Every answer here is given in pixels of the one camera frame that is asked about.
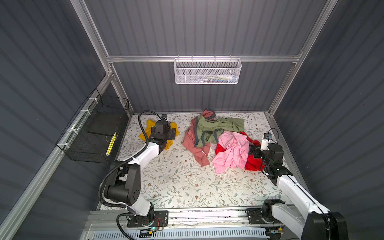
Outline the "yellow t-shirt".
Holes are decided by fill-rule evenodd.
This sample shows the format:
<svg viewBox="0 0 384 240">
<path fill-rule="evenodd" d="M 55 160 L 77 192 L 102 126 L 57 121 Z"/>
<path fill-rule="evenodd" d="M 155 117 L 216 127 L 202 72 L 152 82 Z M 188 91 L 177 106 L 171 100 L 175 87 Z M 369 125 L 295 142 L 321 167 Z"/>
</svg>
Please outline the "yellow t-shirt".
<svg viewBox="0 0 384 240">
<path fill-rule="evenodd" d="M 144 128 L 142 129 L 143 132 L 139 136 L 139 138 L 141 140 L 143 140 L 145 142 L 148 142 L 148 143 L 151 143 L 149 141 L 149 137 L 150 137 L 150 134 L 151 134 L 151 129 L 152 129 L 152 127 L 155 126 L 156 122 L 157 121 L 154 121 L 154 120 L 151 120 L 151 119 L 147 120 L 147 126 L 146 126 L 145 129 Z M 180 134 L 180 132 L 178 130 L 178 126 L 174 122 L 170 122 L 170 123 L 171 123 L 171 129 L 176 129 L 176 137 L 177 137 Z M 163 150 L 168 150 L 171 147 L 172 144 L 173 144 L 173 140 L 168 141 L 166 147 L 160 147 L 160 152 L 162 152 Z"/>
</svg>

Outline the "dusty red printed t-shirt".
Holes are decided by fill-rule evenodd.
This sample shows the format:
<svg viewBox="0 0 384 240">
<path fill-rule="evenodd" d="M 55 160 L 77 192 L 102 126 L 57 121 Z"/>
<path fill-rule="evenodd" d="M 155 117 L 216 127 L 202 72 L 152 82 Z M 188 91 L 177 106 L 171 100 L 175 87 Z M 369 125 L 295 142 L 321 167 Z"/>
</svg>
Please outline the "dusty red printed t-shirt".
<svg viewBox="0 0 384 240">
<path fill-rule="evenodd" d="M 201 166 L 209 166 L 210 161 L 208 159 L 208 155 L 210 152 L 211 144 L 206 144 L 205 147 L 196 147 L 196 124 L 198 122 L 198 117 L 194 117 L 191 120 L 189 128 L 185 132 L 185 137 L 183 141 L 183 146 L 190 151 L 196 160 L 196 162 Z"/>
</svg>

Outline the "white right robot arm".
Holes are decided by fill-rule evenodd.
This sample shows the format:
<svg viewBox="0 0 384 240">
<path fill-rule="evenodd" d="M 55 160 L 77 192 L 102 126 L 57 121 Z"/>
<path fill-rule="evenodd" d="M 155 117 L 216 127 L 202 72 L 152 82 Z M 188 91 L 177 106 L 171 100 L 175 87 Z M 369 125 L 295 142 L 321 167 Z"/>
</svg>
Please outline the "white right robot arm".
<svg viewBox="0 0 384 240">
<path fill-rule="evenodd" d="M 261 171 L 297 208 L 293 211 L 282 200 L 264 201 L 258 218 L 265 223 L 280 222 L 300 240 L 347 240 L 346 219 L 317 201 L 283 166 L 284 151 L 276 143 L 251 145 L 249 156 L 262 161 Z"/>
</svg>

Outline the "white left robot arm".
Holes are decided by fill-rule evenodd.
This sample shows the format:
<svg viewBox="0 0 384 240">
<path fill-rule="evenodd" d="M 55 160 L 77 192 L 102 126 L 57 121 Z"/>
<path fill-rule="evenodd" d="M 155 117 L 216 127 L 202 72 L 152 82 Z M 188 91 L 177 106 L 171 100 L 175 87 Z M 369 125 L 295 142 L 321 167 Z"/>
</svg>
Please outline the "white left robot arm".
<svg viewBox="0 0 384 240">
<path fill-rule="evenodd" d="M 167 120 L 159 120 L 151 128 L 145 146 L 125 161 L 116 161 L 102 180 L 98 197 L 100 203 L 111 208 L 122 208 L 145 222 L 152 222 L 153 204 L 141 195 L 141 170 L 165 150 L 168 141 L 176 138 L 176 129 Z"/>
</svg>

